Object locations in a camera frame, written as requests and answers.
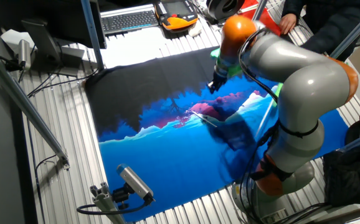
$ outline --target metal slotted table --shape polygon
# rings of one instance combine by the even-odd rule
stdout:
[[[268,3],[274,3],[274,0],[269,0]],[[271,8],[269,12],[275,22],[280,20],[282,7],[283,3],[278,7]],[[147,53],[160,58],[219,46],[221,39],[220,29],[216,26],[210,26],[202,18],[199,19],[199,22],[201,22],[203,30],[197,37],[176,35],[172,39],[162,38],[162,41],[156,46],[157,50]],[[302,20],[301,24],[303,27],[296,26],[295,30],[290,34],[292,41],[298,45],[311,36],[311,33],[305,29],[307,25]],[[131,37],[138,34],[140,34],[141,39],[145,35],[143,30],[139,30],[129,34],[111,36],[107,38],[107,44],[123,43],[126,38],[131,39]],[[69,47],[85,49],[87,53],[84,59],[96,62],[92,49],[87,49],[78,44],[72,44]],[[109,60],[107,57],[103,59],[105,63]],[[79,77],[84,77],[90,73],[87,72],[87,70],[90,70],[87,69],[88,67],[87,63],[83,65],[83,69],[79,71]],[[26,93],[29,93],[46,78],[48,78],[47,74],[26,74],[21,87]],[[74,78],[52,75],[49,79],[48,82],[54,84],[73,80]],[[92,113],[82,81],[46,88],[36,94],[35,97],[32,97],[31,101],[59,143],[65,148],[68,157],[71,158],[69,170],[62,169],[56,157],[40,166],[37,176],[40,182],[41,201],[39,201],[37,193],[36,174],[32,172],[39,223],[43,223],[42,208],[46,223],[110,223],[105,216],[87,216],[76,212],[78,206],[92,203],[89,187],[107,181]],[[338,108],[338,111],[345,123],[349,126],[352,125],[359,119],[360,115],[358,97],[355,96],[349,103]],[[25,116],[24,126],[30,158],[29,163],[31,167],[34,167],[46,157],[53,156],[54,152],[33,125],[29,126],[29,132],[27,132],[28,122]],[[324,201],[323,161],[316,159],[311,163],[315,168],[313,181],[304,189],[286,196],[291,203],[291,209],[287,211],[289,214]],[[246,216],[235,206],[231,197],[231,190],[231,186],[224,187],[209,195],[166,210],[137,223],[243,223]]]

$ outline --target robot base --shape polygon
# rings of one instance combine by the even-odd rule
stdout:
[[[286,181],[283,182],[283,190],[286,193],[282,196],[268,196],[263,193],[252,179],[249,179],[248,189],[246,178],[242,180],[242,190],[240,184],[233,184],[232,197],[237,207],[244,213],[249,214],[251,209],[249,207],[247,191],[253,200],[255,212],[260,219],[266,223],[271,224],[293,213],[293,206],[289,201],[287,194],[296,192],[308,185],[314,178],[314,168],[310,162],[301,166],[295,173],[292,174]]]

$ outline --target keyboard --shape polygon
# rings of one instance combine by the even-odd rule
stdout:
[[[155,12],[142,11],[117,16],[102,18],[103,30],[105,35],[117,34],[145,27],[157,26]]]

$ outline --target robotic arm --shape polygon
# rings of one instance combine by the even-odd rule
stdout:
[[[208,87],[213,93],[235,75],[229,71],[239,64],[239,58],[249,73],[283,83],[278,97],[278,130],[256,168],[260,175],[254,178],[264,194],[279,197],[304,187],[293,174],[323,144],[324,126],[319,117],[353,97],[358,76],[343,62],[295,46],[271,33],[250,39],[251,47],[239,55],[244,42],[260,29],[261,23],[242,16],[227,20],[214,79]]]

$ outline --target black jacket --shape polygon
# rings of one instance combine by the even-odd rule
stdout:
[[[306,15],[303,19],[314,36],[302,47],[319,54],[331,54],[360,22],[360,0],[286,0],[282,16],[292,13],[299,17],[304,5]],[[356,42],[338,60],[346,60],[353,53]]]

